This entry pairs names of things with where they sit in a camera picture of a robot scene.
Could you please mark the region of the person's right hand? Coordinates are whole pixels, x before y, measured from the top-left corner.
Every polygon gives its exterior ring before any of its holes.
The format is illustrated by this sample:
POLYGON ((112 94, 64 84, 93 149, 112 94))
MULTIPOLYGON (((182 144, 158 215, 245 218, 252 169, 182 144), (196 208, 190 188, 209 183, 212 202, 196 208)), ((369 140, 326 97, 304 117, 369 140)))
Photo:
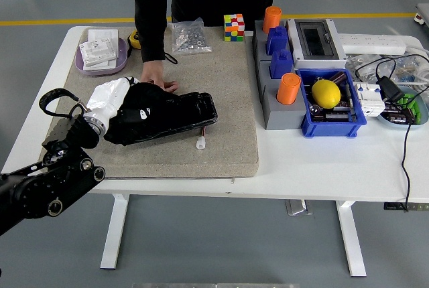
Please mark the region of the person's right hand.
POLYGON ((175 92, 179 87, 176 81, 164 80, 164 64, 161 60, 144 62, 140 81, 155 84, 166 92, 175 92))

